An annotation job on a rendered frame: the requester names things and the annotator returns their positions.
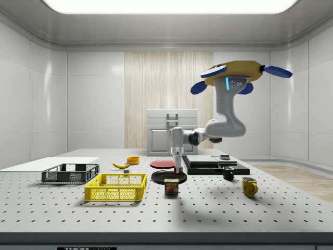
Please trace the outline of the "yellow basket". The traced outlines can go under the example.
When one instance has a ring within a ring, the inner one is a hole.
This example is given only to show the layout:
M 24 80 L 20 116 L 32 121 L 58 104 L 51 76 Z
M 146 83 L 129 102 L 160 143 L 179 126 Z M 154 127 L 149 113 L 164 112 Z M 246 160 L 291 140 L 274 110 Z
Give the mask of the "yellow basket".
M 84 187 L 86 201 L 141 201 L 147 186 L 145 173 L 102 173 Z

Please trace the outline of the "black mug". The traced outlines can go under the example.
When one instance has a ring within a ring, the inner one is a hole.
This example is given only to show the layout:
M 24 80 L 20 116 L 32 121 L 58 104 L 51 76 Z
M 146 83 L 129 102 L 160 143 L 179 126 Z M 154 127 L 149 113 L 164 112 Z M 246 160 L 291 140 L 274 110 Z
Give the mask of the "black mug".
M 234 179 L 234 168 L 223 167 L 223 177 L 225 180 L 232 181 Z

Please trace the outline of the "black plate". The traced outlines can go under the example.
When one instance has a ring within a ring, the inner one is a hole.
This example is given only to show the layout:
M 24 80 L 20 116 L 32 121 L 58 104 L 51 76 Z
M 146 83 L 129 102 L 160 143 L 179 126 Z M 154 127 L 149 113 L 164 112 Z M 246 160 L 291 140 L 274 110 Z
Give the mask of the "black plate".
M 176 177 L 173 170 L 161 170 L 151 175 L 151 180 L 157 184 L 164 185 L 165 179 L 178 179 L 179 184 L 181 184 L 187 180 L 187 175 L 184 173 L 182 176 Z

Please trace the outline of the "dark grey basket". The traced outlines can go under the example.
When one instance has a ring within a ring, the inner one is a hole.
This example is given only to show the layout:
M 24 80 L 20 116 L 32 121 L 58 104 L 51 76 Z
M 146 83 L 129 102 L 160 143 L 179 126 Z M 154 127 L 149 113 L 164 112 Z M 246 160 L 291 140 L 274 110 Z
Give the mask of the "dark grey basket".
M 42 182 L 55 184 L 86 183 L 99 173 L 99 164 L 59 164 L 42 172 Z

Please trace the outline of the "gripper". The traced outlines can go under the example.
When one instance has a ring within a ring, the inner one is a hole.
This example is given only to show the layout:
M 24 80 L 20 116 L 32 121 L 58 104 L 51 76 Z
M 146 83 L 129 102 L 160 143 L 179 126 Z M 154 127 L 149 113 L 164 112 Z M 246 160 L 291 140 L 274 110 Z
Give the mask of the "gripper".
M 181 173 L 182 170 L 182 156 L 180 153 L 173 154 L 175 161 L 175 173 Z

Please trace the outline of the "white board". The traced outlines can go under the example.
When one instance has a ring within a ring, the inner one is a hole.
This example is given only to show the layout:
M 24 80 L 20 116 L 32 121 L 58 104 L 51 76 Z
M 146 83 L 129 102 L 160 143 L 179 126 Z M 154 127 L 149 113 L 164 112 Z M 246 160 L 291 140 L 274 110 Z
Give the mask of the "white board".
M 59 164 L 89 164 L 98 157 L 46 157 L 24 164 L 1 169 L 0 171 L 33 171 L 41 172 Z

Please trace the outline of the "yellow mug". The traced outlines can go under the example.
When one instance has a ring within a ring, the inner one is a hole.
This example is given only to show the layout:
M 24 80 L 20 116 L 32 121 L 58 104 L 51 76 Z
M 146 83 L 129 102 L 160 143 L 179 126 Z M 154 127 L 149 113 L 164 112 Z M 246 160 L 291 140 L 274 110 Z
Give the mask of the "yellow mug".
M 251 177 L 242 178 L 242 188 L 245 196 L 254 197 L 258 191 L 257 181 Z

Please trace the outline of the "black stove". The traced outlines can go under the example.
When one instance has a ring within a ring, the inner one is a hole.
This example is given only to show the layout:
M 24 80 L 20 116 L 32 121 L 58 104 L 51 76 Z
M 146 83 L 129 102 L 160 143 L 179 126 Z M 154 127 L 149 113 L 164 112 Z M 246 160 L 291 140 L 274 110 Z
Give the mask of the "black stove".
M 250 174 L 250 169 L 229 157 L 211 155 L 183 156 L 188 174 L 223 174 L 223 167 L 233 167 L 234 174 Z

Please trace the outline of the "red plate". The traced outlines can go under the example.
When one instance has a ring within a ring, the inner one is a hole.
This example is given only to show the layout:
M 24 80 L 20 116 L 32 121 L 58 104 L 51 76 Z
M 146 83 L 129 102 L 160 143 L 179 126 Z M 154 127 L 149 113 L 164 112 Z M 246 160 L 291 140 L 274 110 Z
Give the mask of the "red plate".
M 150 163 L 150 166 L 156 169 L 170 169 L 175 167 L 175 162 L 172 160 L 155 160 Z

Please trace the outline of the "white cabinet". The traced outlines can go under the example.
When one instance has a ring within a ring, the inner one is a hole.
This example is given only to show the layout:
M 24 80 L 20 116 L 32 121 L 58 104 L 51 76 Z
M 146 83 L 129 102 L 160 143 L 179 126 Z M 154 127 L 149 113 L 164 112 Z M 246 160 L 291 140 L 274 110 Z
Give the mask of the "white cabinet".
M 147 155 L 170 156 L 170 132 L 173 127 L 184 131 L 197 128 L 197 109 L 147 109 Z

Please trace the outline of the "flat-sided can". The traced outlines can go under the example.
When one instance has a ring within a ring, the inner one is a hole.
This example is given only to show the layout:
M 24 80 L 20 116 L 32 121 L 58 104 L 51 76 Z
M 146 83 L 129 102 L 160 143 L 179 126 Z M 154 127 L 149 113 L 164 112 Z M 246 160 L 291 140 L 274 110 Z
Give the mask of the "flat-sided can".
M 165 194 L 178 194 L 179 179 L 164 179 Z

